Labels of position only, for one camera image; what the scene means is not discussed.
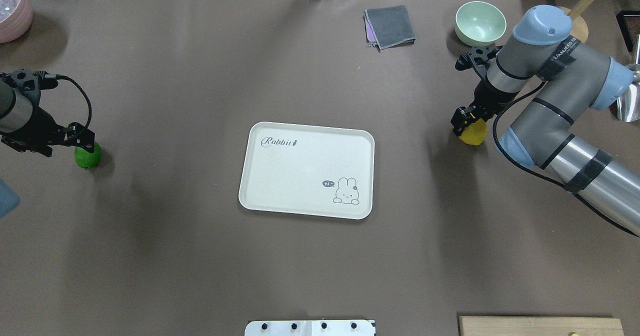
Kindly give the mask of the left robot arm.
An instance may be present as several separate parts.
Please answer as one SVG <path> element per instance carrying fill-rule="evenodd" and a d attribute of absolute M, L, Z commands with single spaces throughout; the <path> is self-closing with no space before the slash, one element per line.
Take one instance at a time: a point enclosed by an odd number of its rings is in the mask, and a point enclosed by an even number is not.
<path fill-rule="evenodd" d="M 72 83 L 87 103 L 87 121 L 84 125 L 71 122 L 63 127 L 40 106 L 41 92 L 52 90 L 60 80 Z M 93 108 L 87 93 L 72 78 L 28 68 L 2 72 L 0 82 L 1 142 L 20 153 L 38 153 L 50 158 L 53 146 L 76 147 L 84 150 L 98 163 L 102 149 L 89 129 Z"/>

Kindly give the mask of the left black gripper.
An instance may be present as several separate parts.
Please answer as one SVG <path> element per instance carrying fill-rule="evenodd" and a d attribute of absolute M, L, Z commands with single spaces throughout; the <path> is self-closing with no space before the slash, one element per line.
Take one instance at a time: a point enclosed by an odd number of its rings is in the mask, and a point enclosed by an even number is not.
<path fill-rule="evenodd" d="M 43 90 L 52 90 L 60 80 L 72 83 L 87 104 L 85 124 L 71 122 L 63 127 L 40 106 Z M 94 152 L 95 133 L 89 125 L 93 108 L 89 96 L 72 78 L 46 71 L 18 69 L 2 72 L 0 77 L 1 142 L 17 152 L 32 152 L 50 158 L 53 146 L 80 147 Z"/>

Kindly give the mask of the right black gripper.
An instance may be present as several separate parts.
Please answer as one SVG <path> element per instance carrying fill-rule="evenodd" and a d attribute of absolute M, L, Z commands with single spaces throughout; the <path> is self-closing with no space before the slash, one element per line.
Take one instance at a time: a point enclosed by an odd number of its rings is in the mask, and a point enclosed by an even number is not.
<path fill-rule="evenodd" d="M 501 45 L 471 47 L 470 51 L 461 54 L 455 63 L 457 71 L 472 69 L 480 78 L 471 104 L 455 109 L 450 120 L 453 133 L 458 138 L 462 137 L 471 125 L 492 118 L 506 102 L 505 93 L 489 85 L 487 76 L 492 60 L 498 56 L 502 48 Z"/>

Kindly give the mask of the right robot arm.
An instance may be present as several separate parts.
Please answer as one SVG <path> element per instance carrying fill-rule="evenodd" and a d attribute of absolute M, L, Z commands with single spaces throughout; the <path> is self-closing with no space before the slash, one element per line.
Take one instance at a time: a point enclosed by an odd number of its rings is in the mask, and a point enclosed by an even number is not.
<path fill-rule="evenodd" d="M 473 47 L 458 58 L 459 71 L 473 69 L 480 81 L 469 106 L 451 119 L 463 135 L 477 122 L 499 119 L 522 100 L 532 77 L 542 81 L 535 97 L 501 136 L 498 151 L 535 174 L 553 173 L 552 183 L 585 203 L 622 231 L 639 235 L 639 175 L 604 150 L 570 132 L 589 108 L 614 104 L 634 81 L 633 72 L 571 34 L 573 21 L 553 5 L 526 11 L 502 47 Z"/>

